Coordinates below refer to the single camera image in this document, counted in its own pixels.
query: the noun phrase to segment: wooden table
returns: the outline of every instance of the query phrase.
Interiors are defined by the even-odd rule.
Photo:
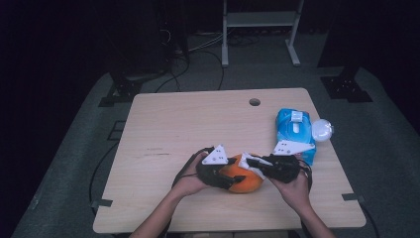
[[[252,106],[250,99],[261,102]],[[223,144],[228,157],[269,155],[276,144],[281,108],[319,115],[304,88],[140,94],[124,129],[93,229],[132,232],[167,194],[175,175],[198,150]],[[310,198],[329,227],[362,227],[365,216],[330,141],[317,144]],[[211,232],[300,228],[296,213],[269,180],[253,193],[209,188],[184,198],[169,231]]]

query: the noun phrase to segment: hand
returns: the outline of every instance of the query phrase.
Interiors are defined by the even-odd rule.
[[[186,168],[185,172],[182,174],[177,183],[173,186],[172,191],[180,196],[187,196],[197,193],[198,191],[210,187],[200,180],[197,176],[197,170],[195,169],[196,165],[200,163],[207,153],[202,152],[199,154],[192,163]]]
[[[300,171],[297,178],[289,183],[284,183],[274,178],[269,180],[280,191],[284,201],[298,214],[305,209],[311,208],[308,177],[304,171]]]

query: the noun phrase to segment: gray floor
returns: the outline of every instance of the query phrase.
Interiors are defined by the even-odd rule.
[[[317,68],[326,35],[301,35],[296,51],[301,67],[291,64],[285,36],[261,37],[257,44],[230,48],[230,65],[224,69],[222,90],[304,87],[321,118],[331,121],[331,139],[348,179],[377,225],[380,237],[418,237],[420,226],[420,140],[384,92],[380,82],[361,69],[356,77],[373,102],[349,103],[330,99],[320,77],[336,75],[340,68]],[[208,39],[190,38],[197,46]],[[220,45],[205,49],[220,56]],[[186,64],[176,60],[175,74]],[[188,71],[178,78],[180,90],[216,90],[222,77],[217,59],[194,53]],[[153,93],[167,79],[144,84],[142,93]],[[109,74],[98,78],[62,141],[33,203],[13,237],[110,237],[92,230],[94,215],[89,206],[89,182],[101,158],[115,141],[108,135],[118,120],[126,120],[130,103],[98,107],[112,84]],[[174,81],[160,92],[176,91]],[[114,159],[115,149],[105,157],[92,184],[93,198],[101,197]],[[335,229],[339,237],[374,237],[372,224],[357,229]]]

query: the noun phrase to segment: orange ball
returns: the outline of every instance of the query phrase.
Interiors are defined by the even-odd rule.
[[[242,155],[237,155],[235,163],[232,165],[225,166],[219,173],[228,177],[245,176],[245,179],[241,182],[234,183],[229,191],[236,193],[247,193],[257,190],[263,183],[263,179],[252,171],[245,170],[238,166]]]

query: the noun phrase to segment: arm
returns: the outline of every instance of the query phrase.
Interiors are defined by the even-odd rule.
[[[187,195],[194,194],[208,185],[204,184],[197,176],[195,166],[206,156],[202,153],[191,163],[184,175],[167,193],[163,200],[158,204],[151,215],[133,232],[130,236],[135,237],[158,237],[160,232],[171,219],[175,208]]]
[[[316,214],[309,200],[308,178],[301,171],[296,180],[283,183],[271,178],[271,182],[280,191],[284,201],[296,211],[314,238],[333,238],[333,232]]]

